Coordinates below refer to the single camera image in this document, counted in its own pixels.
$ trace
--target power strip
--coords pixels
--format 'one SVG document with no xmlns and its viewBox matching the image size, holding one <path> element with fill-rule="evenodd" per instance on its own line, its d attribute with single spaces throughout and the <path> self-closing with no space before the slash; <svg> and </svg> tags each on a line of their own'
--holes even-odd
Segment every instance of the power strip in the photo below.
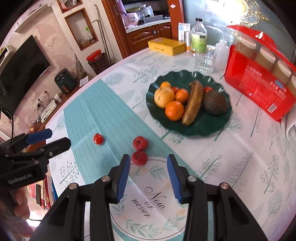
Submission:
<svg viewBox="0 0 296 241">
<path fill-rule="evenodd" d="M 44 123 L 47 117 L 54 111 L 54 109 L 57 107 L 57 104 L 55 100 L 52 100 L 49 105 L 46 107 L 46 109 L 41 114 L 41 122 Z"/>
</svg>

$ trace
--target pink appliance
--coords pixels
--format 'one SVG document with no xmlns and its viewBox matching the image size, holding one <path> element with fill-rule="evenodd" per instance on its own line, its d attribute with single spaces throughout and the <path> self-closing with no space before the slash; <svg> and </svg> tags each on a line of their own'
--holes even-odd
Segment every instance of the pink appliance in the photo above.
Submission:
<svg viewBox="0 0 296 241">
<path fill-rule="evenodd" d="M 128 13 L 126 17 L 122 16 L 126 27 L 138 25 L 139 17 L 136 12 Z"/>
</svg>

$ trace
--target green plate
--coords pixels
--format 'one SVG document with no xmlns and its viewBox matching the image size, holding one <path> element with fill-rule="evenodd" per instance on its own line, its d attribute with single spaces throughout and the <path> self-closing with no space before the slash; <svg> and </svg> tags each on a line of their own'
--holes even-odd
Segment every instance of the green plate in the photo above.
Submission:
<svg viewBox="0 0 296 241">
<path fill-rule="evenodd" d="M 155 91 L 160 87 L 162 82 L 168 81 L 172 86 L 184 88 L 190 93 L 189 84 L 194 80 L 199 80 L 204 87 L 210 86 L 214 88 L 215 91 L 221 93 L 225 97 L 229 107 L 227 113 L 220 116 L 213 116 L 201 107 L 197 117 L 190 126 L 182 125 L 181 120 L 170 121 L 165 116 L 165 110 L 159 108 L 154 103 Z M 158 120 L 166 129 L 176 131 L 184 136 L 209 136 L 213 134 L 226 125 L 232 110 L 229 95 L 225 92 L 221 84 L 216 83 L 210 76 L 203 76 L 199 72 L 188 72 L 186 70 L 182 70 L 180 72 L 169 72 L 165 76 L 159 76 L 157 80 L 149 86 L 149 90 L 146 94 L 146 103 L 154 119 Z"/>
</svg>

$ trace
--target red fruit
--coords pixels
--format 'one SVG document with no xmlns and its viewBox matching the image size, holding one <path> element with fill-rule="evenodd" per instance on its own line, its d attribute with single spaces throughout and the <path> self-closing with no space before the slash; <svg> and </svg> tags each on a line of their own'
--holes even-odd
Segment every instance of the red fruit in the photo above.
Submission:
<svg viewBox="0 0 296 241">
<path fill-rule="evenodd" d="M 174 92 L 174 94 L 176 94 L 178 92 L 179 88 L 178 87 L 172 87 L 172 91 Z"/>
<path fill-rule="evenodd" d="M 213 88 L 210 87 L 210 86 L 204 87 L 204 93 L 207 93 L 207 92 L 212 91 L 212 90 L 213 90 Z"/>
<path fill-rule="evenodd" d="M 97 145 L 101 145 L 104 142 L 104 140 L 104 137 L 99 133 L 94 135 L 94 143 L 96 143 Z"/>
<path fill-rule="evenodd" d="M 131 159 L 132 159 L 133 163 L 136 164 L 137 166 L 143 166 L 147 163 L 148 156 L 143 151 L 136 151 L 131 156 Z"/>
<path fill-rule="evenodd" d="M 136 150 L 145 150 L 148 147 L 148 141 L 142 136 L 138 136 L 133 140 L 133 147 Z"/>
</svg>

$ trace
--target cup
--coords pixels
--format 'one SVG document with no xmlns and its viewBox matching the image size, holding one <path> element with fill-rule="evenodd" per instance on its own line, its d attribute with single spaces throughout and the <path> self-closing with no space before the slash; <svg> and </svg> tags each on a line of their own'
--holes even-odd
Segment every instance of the cup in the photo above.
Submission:
<svg viewBox="0 0 296 241">
<path fill-rule="evenodd" d="M 292 94 L 296 97 L 296 76 L 293 75 L 288 83 L 287 83 L 287 88 L 292 92 Z"/>
<path fill-rule="evenodd" d="M 288 83 L 291 76 L 291 70 L 283 60 L 279 60 L 272 72 L 272 74 L 279 79 L 284 85 Z"/>
<path fill-rule="evenodd" d="M 259 50 L 255 58 L 255 62 L 260 64 L 262 67 L 266 68 L 269 72 L 271 72 L 275 61 L 276 61 L 276 58 L 273 55 L 273 53 L 265 47 L 262 47 Z"/>
<path fill-rule="evenodd" d="M 236 51 L 240 52 L 244 56 L 253 59 L 255 55 L 256 43 L 245 37 L 241 37 L 236 46 Z"/>
<path fill-rule="evenodd" d="M 61 98 L 58 94 L 56 94 L 56 95 L 54 96 L 54 99 L 55 99 L 57 102 L 61 102 L 61 101 L 62 101 L 62 98 Z"/>
</svg>

